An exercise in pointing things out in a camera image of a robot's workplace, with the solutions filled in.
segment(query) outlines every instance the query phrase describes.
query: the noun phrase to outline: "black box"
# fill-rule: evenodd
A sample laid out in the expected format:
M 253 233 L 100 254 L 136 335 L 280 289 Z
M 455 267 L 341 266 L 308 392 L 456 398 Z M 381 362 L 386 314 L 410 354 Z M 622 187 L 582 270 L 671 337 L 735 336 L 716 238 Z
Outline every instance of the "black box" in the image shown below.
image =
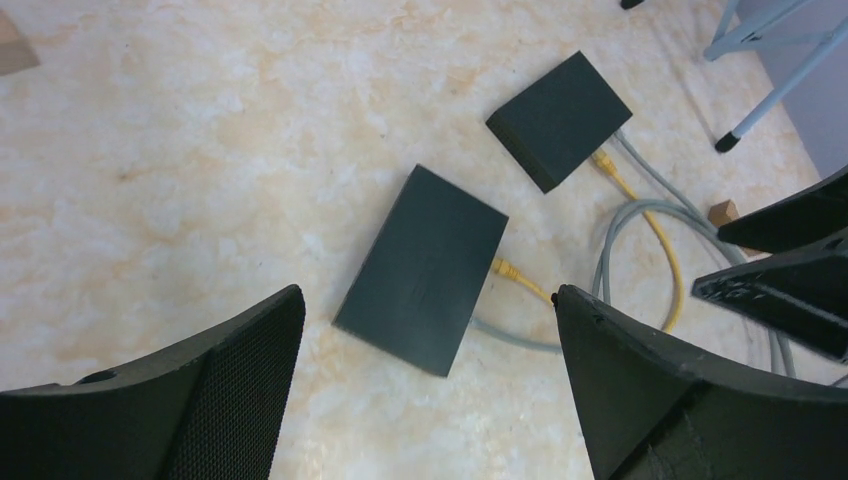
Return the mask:
M 486 125 L 548 193 L 631 116 L 577 52 L 499 108 Z
M 507 220 L 416 166 L 333 325 L 446 377 Z

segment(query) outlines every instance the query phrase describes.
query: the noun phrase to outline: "yellow cable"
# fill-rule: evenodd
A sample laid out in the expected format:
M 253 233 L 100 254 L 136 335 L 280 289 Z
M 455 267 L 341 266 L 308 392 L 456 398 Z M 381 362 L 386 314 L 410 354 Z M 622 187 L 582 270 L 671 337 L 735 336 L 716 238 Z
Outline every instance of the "yellow cable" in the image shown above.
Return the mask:
M 548 305 L 553 305 L 551 303 L 551 295 L 549 293 L 545 293 L 545 291 L 532 281 L 525 277 L 521 271 L 515 268 L 511 263 L 507 262 L 502 258 L 495 258 L 495 261 L 492 262 L 492 271 L 497 273 L 502 277 L 506 277 L 513 282 L 520 283 L 524 285 L 528 290 L 535 293 L 539 298 L 544 300 Z
M 606 173 L 613 179 L 613 181 L 615 181 L 615 183 L 618 184 L 619 188 L 621 188 L 621 190 L 623 190 L 631 200 L 637 200 L 639 198 L 636 195 L 636 192 L 630 188 L 630 185 L 628 185 L 627 182 L 621 178 L 621 175 L 618 174 L 618 169 L 603 149 L 599 149 L 597 152 L 593 153 L 592 160 L 595 161 L 595 164 L 602 172 Z M 648 225 L 651 226 L 651 229 L 657 235 L 657 238 L 665 251 L 665 256 L 668 257 L 668 264 L 671 267 L 671 276 L 674 280 L 674 298 L 672 300 L 671 307 L 669 308 L 668 316 L 666 317 L 665 323 L 662 327 L 663 332 L 669 333 L 674 326 L 677 325 L 677 320 L 680 318 L 680 313 L 683 310 L 683 275 L 680 273 L 680 263 L 677 261 L 677 255 L 675 255 L 674 249 L 672 248 L 671 242 L 668 240 L 668 236 L 665 231 L 659 226 L 651 213 L 645 212 L 642 216 L 645 217 Z

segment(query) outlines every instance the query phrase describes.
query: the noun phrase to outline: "marble floor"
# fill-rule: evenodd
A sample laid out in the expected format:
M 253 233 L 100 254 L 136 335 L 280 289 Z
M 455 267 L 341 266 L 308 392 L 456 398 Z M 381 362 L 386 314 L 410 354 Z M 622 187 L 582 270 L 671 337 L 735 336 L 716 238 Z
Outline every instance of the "marble floor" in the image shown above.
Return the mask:
M 562 358 L 469 330 L 447 379 L 331 327 L 421 163 L 510 216 L 499 253 L 589 288 L 624 199 L 591 165 L 542 195 L 484 125 L 582 50 L 629 139 L 705 209 L 818 180 L 782 108 L 712 141 L 771 88 L 757 57 L 706 63 L 718 0 L 31 0 L 5 5 L 42 65 L 0 77 L 0 390 L 71 383 L 217 324 L 290 283 L 307 321 L 272 478 L 591 478 Z M 662 195 L 610 147 L 645 196 Z M 715 255 L 668 219 L 687 282 Z M 614 305 L 671 297 L 641 222 Z M 490 277 L 476 314 L 555 341 L 553 315 Z M 687 299 L 675 335 L 766 368 L 762 331 Z M 799 375 L 841 370 L 795 349 Z

